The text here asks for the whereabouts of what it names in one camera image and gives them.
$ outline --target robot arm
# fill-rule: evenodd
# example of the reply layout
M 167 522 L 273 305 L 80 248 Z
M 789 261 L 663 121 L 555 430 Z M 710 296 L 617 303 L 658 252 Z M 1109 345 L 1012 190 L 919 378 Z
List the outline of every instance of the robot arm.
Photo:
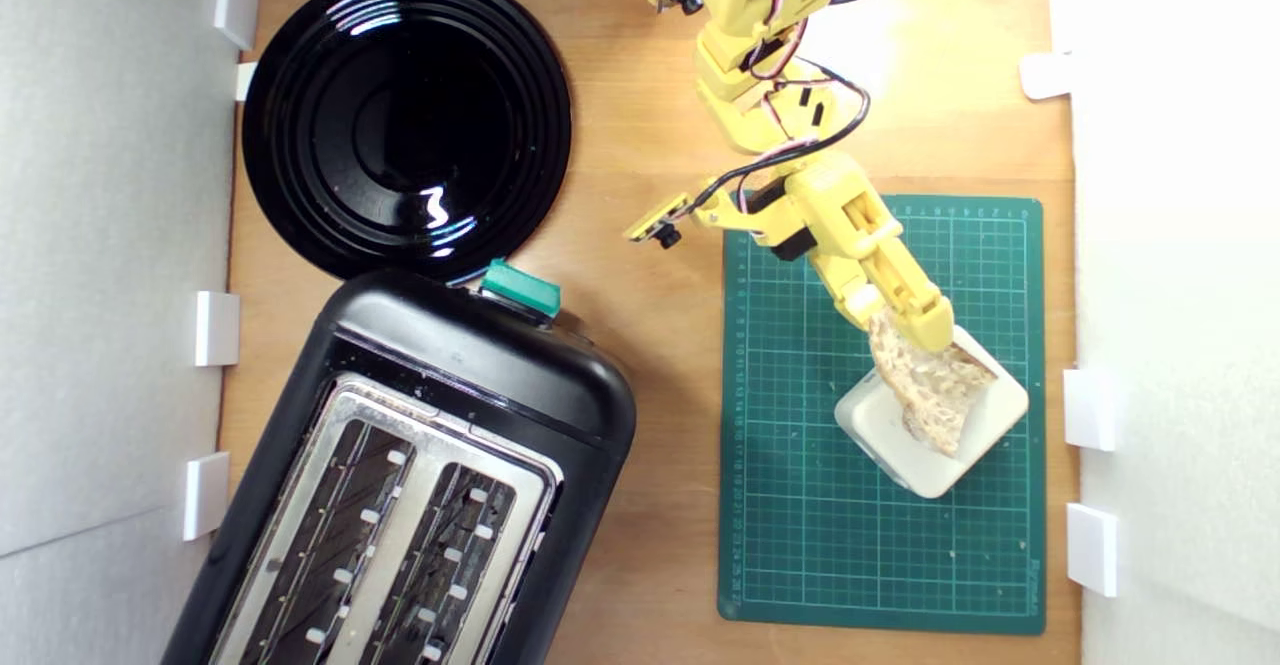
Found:
M 836 309 L 855 327 L 891 308 L 893 322 L 913 345 L 937 352 L 951 345 L 954 315 L 937 285 L 902 246 L 901 223 L 849 155 L 823 151 L 774 170 L 777 179 L 735 203 L 717 191 L 691 210 L 704 228 L 750 231 L 781 260 L 809 258 Z M 636 223 L 632 240 L 672 237 L 672 214 L 689 208 L 681 194 Z M 668 228 L 664 235 L 654 230 Z
M 932 352 L 950 345 L 951 302 L 900 240 L 901 224 L 865 173 L 829 150 L 861 123 L 865 91 L 792 58 L 808 17 L 831 0 L 650 1 L 659 10 L 680 4 L 686 13 L 705 5 L 710 18 L 698 36 L 698 93 L 732 145 L 764 155 L 754 168 L 717 178 L 694 199 L 681 194 L 654 210 L 627 237 L 672 247 L 682 217 L 750 231 L 782 260 L 806 256 L 855 327 L 865 331 L 887 306 L 914 345 Z M 771 183 L 750 199 L 741 182 L 737 196 L 723 191 L 737 173 L 745 179 L 765 168 L 773 168 Z

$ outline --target white side panel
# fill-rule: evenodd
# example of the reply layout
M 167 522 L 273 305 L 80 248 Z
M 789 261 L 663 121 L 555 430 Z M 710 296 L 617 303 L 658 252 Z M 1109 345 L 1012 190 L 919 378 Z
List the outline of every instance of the white side panel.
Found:
M 0 662 L 154 662 L 205 544 L 236 46 L 214 0 L 0 0 Z
M 0 558 L 0 662 L 159 661 L 209 552 L 180 520 L 166 506 Z
M 1124 402 L 1080 454 L 1123 532 L 1084 661 L 1275 662 L 1280 0 L 1075 4 L 1079 366 Z

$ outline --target wooden surface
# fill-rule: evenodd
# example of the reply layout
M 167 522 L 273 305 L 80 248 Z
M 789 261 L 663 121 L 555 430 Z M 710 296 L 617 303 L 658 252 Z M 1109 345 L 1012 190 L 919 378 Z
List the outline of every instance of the wooden surface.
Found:
M 306 0 L 261 0 L 257 45 Z M 1065 575 L 1065 501 L 1076 463 L 1061 439 L 1060 370 L 1074 359 L 1073 171 L 1066 104 L 1029 104 L 1018 59 L 1048 46 L 1046 0 L 867 0 L 810 33 L 872 90 L 846 141 L 883 192 L 1043 201 L 1048 386 L 1048 629 L 1043 637 L 727 623 L 716 614 L 721 246 L 686 231 L 672 251 L 623 228 L 659 199 L 744 162 L 692 88 L 701 18 L 644 0 L 521 0 L 556 40 L 573 91 L 575 142 L 556 208 L 513 263 L 563 286 L 621 361 L 640 419 L 552 664 L 1076 664 L 1079 592 Z M 256 52 L 248 54 L 253 59 Z M 311 320 L 337 285 L 271 231 L 238 165 L 230 288 L 243 297 L 241 363 L 225 379 L 221 448 L 239 478 Z

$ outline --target toast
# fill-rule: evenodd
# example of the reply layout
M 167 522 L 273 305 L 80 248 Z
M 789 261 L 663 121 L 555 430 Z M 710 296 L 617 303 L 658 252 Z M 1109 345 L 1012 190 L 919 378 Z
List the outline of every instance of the toast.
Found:
M 876 370 L 902 404 L 902 427 L 928 448 L 955 457 L 965 418 L 996 373 L 955 343 L 942 352 L 911 345 L 893 326 L 890 309 L 873 315 L 868 334 Z

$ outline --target cutting mat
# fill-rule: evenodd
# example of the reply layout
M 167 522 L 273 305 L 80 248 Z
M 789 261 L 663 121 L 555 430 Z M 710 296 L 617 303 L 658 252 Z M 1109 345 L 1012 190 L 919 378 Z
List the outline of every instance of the cutting mat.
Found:
M 956 322 L 1030 394 L 1028 417 L 938 500 L 837 427 L 867 338 L 805 260 L 730 233 L 719 610 L 732 620 L 1038 634 L 1044 629 L 1043 224 L 1033 199 L 886 197 Z

